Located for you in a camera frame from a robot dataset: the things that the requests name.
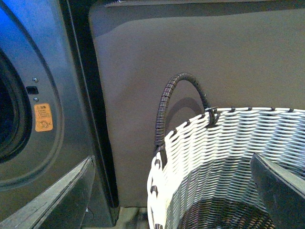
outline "basket handle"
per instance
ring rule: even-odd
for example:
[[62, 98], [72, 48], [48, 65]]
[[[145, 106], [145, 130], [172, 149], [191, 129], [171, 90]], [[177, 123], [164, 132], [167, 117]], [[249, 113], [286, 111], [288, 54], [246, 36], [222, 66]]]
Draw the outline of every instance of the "basket handle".
[[[159, 103], [159, 109], [158, 109], [158, 113], [157, 113], [156, 126], [155, 126], [155, 137], [154, 137], [156, 153], [162, 151], [162, 152], [164, 152], [165, 157], [166, 157], [166, 152], [165, 152], [164, 138], [165, 138], [166, 111], [168, 108], [170, 98], [173, 94], [173, 91], [176, 88], [179, 81], [181, 81], [181, 80], [186, 80], [186, 81], [190, 82], [197, 89], [204, 109], [211, 107], [206, 98], [206, 94], [203, 92], [201, 85], [199, 84], [197, 79], [192, 74], [179, 73], [169, 80], [169, 82], [167, 83], [167, 85], [162, 93], [161, 100]], [[165, 158], [165, 160], [163, 160], [162, 163], [163, 163], [163, 167], [164, 167], [167, 163], [167, 159]]]

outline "white wicker basket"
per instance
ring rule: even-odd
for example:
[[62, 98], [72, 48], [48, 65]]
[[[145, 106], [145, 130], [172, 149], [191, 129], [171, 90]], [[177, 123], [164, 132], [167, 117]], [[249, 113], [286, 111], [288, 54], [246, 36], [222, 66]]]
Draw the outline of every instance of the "white wicker basket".
[[[180, 80], [197, 88], [205, 113], [164, 138], [168, 102]], [[181, 73], [162, 95], [155, 144], [147, 182], [151, 229], [274, 229], [250, 160], [259, 153], [304, 178], [305, 111], [209, 108], [196, 79]]]

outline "warning label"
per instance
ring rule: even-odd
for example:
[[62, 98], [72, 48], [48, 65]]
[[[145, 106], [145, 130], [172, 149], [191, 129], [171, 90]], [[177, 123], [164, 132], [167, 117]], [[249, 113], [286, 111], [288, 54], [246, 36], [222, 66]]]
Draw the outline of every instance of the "warning label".
[[53, 129], [52, 113], [49, 104], [36, 104], [34, 106], [37, 132]]

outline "washing machine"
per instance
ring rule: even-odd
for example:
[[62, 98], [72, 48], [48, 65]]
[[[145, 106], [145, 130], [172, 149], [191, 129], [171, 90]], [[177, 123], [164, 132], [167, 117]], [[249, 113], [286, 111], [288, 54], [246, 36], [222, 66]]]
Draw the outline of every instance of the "washing machine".
[[110, 227], [118, 214], [112, 153], [102, 96], [91, 99], [101, 85], [90, 85], [98, 76], [84, 76], [62, 7], [56, 0], [0, 0], [0, 221], [95, 155], [83, 224]]

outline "gray wall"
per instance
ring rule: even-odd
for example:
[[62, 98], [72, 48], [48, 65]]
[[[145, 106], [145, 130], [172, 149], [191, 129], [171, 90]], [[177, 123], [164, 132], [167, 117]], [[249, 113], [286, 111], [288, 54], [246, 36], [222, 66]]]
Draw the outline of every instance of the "gray wall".
[[[146, 206], [155, 115], [174, 74], [197, 76], [213, 106], [305, 109], [304, 3], [298, 7], [279, 1], [92, 8], [121, 206]], [[202, 109], [195, 89], [181, 82], [167, 129]]]

